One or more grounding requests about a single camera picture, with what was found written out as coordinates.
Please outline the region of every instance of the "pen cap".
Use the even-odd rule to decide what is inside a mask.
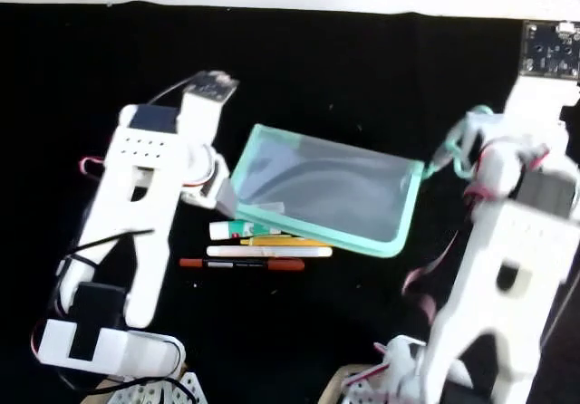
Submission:
[[[213,240],[229,239],[229,222],[217,221],[216,223],[209,223],[209,238]]]

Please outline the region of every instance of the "black table surface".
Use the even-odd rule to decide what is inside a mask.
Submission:
[[[0,5],[0,25],[10,227],[2,369],[9,384],[28,385],[17,391],[20,402],[62,403],[79,397],[34,360],[28,340],[96,189],[77,161],[104,154],[124,105],[193,72],[219,69],[240,80],[214,143],[231,168],[258,122],[427,160],[468,108],[502,110],[517,76],[521,31],[513,20],[143,3]],[[177,106],[179,95],[165,103]],[[566,110],[565,119],[569,152],[580,160],[580,110]],[[445,303],[469,236],[463,188],[450,170],[421,187],[400,255],[337,249],[331,259],[308,261],[301,274],[179,269],[180,257],[203,255],[208,223],[222,219],[179,205],[148,330],[184,342],[210,403],[316,402],[340,366],[379,361],[374,341],[399,333],[428,338],[421,311],[400,297],[401,283],[462,227],[446,262],[422,284],[439,306]],[[107,266],[119,279],[115,265]],[[576,293],[546,347],[529,402],[578,402],[579,308]],[[493,340],[477,341],[465,359],[477,384],[489,388]]]

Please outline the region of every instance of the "circuit board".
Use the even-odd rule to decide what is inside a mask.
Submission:
[[[578,80],[579,71],[580,23],[524,22],[521,75]]]

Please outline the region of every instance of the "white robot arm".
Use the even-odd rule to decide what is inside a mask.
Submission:
[[[188,82],[180,110],[155,105],[121,110],[78,241],[96,245],[62,262],[55,301],[68,316],[48,320],[40,362],[131,377],[171,376],[179,370],[185,358],[179,341],[127,331],[123,323],[142,329],[153,318],[179,198],[230,216],[235,211],[227,165],[211,143],[221,109],[236,87],[237,81],[223,72],[200,72]],[[139,200],[133,199],[136,188],[146,188]],[[95,268],[119,239],[99,241],[135,231],[143,232],[133,237],[137,268],[130,288],[93,284]]]
[[[550,34],[556,39],[543,39]],[[481,106],[468,112],[449,131],[427,171],[430,176],[452,163],[458,176],[470,182],[466,194],[477,198],[469,242],[429,342],[424,348],[420,342],[413,357],[410,348],[417,342],[395,338],[387,348],[396,343],[405,351],[385,352],[383,364],[390,368],[379,387],[373,388],[365,373],[354,386],[346,380],[345,402],[367,402],[367,397],[390,404],[527,401],[542,333],[580,242],[580,172],[566,155],[568,133],[560,120],[562,107],[575,105],[580,97],[580,24],[527,23],[524,38],[520,76],[505,112],[494,114]],[[527,49],[530,41],[533,53]],[[567,46],[575,47],[575,57],[551,63]],[[548,53],[538,56],[544,49]],[[515,276],[507,289],[498,287],[503,268]],[[443,396],[458,357],[485,333],[495,336],[498,350],[491,401],[469,390]],[[401,366],[407,366],[406,375]],[[468,386],[468,379],[454,381]]]

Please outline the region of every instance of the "orange marker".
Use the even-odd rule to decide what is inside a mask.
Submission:
[[[304,271],[302,259],[179,259],[179,266],[187,268],[265,268],[268,271]]]

